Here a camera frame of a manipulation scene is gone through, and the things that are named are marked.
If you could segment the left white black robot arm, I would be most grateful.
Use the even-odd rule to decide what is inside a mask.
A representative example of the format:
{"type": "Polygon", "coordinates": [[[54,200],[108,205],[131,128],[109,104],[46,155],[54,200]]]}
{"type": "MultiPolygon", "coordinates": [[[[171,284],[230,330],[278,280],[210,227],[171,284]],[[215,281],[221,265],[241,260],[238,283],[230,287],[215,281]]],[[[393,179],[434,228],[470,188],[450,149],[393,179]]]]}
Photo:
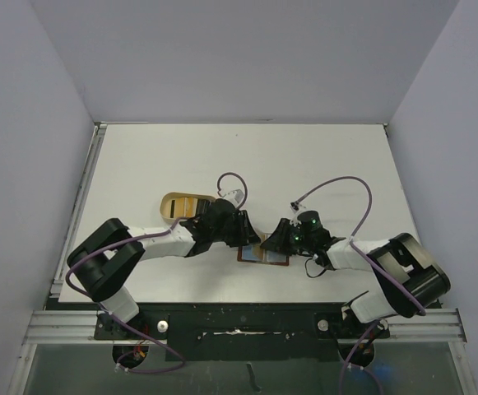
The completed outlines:
{"type": "Polygon", "coordinates": [[[126,338],[142,330],[137,302],[124,286],[136,265],[166,257],[190,258],[215,243],[230,248],[259,244],[245,210],[219,198],[201,214],[180,217],[168,228],[135,228],[111,218],[67,257],[65,282],[114,318],[114,329],[126,338]]]}

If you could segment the brown leather card holder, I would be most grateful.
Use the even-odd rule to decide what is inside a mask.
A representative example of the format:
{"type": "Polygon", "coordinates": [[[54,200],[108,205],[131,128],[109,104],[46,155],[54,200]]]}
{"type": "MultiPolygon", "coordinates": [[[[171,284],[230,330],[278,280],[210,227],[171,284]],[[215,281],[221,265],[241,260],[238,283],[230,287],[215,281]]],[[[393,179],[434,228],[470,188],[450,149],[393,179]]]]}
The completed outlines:
{"type": "Polygon", "coordinates": [[[241,263],[257,263],[281,267],[288,267],[290,265],[289,256],[265,250],[260,244],[250,244],[239,247],[237,261],[241,263]]]}

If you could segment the beige oval tray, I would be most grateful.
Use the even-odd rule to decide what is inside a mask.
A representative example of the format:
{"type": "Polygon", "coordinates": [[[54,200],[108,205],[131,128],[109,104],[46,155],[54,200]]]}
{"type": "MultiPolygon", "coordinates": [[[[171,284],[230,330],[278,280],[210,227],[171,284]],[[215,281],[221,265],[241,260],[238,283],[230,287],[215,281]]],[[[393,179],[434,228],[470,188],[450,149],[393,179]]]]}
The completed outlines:
{"type": "Polygon", "coordinates": [[[160,215],[167,223],[172,223],[180,217],[194,217],[204,213],[215,201],[213,196],[171,192],[162,197],[160,215]]]}

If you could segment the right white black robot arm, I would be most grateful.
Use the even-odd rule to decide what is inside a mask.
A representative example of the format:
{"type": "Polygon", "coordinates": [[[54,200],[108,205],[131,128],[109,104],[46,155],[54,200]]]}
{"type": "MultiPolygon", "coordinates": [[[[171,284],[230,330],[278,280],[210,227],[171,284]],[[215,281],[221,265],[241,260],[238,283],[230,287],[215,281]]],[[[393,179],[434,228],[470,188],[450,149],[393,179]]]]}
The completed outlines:
{"type": "Polygon", "coordinates": [[[421,315],[451,289],[447,274],[412,235],[360,242],[336,237],[323,227],[317,211],[280,219],[261,248],[308,257],[327,270],[373,273],[380,289],[357,295],[341,316],[344,331],[353,337],[361,336],[376,320],[421,315]]]}

